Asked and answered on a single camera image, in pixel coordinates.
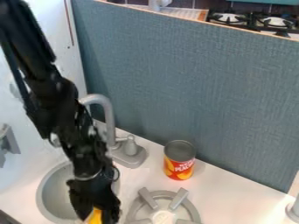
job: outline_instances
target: white countertop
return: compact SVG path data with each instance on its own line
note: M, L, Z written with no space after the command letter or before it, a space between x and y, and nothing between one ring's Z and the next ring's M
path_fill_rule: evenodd
M119 137L126 134L125 131L117 130ZM293 223L285 214L286 205L295 200L293 197L200 160L196 161L192 178L185 181L172 180L163 174L163 146L140 137L136 141L147 149L149 157L138 169L131 170L117 165L122 174L119 193L122 201L121 224L124 223L137 191L145 186L149 191L176 192L180 187L185 188L204 224ZM0 209L22 224L52 223L38 210L36 190L41 179L54 166L66 161L66 157L59 149L49 148L47 152L32 155L28 163L24 164L23 174L13 187L0 191Z

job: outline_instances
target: red and yellow can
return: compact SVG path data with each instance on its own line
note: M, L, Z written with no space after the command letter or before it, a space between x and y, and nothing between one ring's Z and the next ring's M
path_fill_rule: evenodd
M194 171L196 150L191 143L172 141L164 147L164 173L171 179L189 179Z

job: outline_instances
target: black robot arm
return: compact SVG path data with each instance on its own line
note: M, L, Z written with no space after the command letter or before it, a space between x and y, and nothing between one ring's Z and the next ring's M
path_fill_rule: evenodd
M67 184L75 211L84 220L97 207L104 224L116 223L120 201L111 191L115 168L106 145L78 102L77 88L54 65L52 48L27 3L0 0L0 43L26 114L43 139L59 139L73 163L76 179Z

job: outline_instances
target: gray wall panel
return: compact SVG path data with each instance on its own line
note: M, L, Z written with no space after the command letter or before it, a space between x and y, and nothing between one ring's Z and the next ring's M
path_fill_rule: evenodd
M73 0L88 91L118 127L286 192L299 165L299 44ZM98 110L94 113L102 118Z

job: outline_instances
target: sink basin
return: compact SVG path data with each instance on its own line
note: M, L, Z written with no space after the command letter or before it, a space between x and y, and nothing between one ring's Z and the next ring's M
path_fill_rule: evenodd
M59 224L82 223L74 212L68 196L69 189L66 182L69 179L73 179L73 165L65 162L51 169L38 186L38 209L49 221ZM112 187L117 193L119 181Z

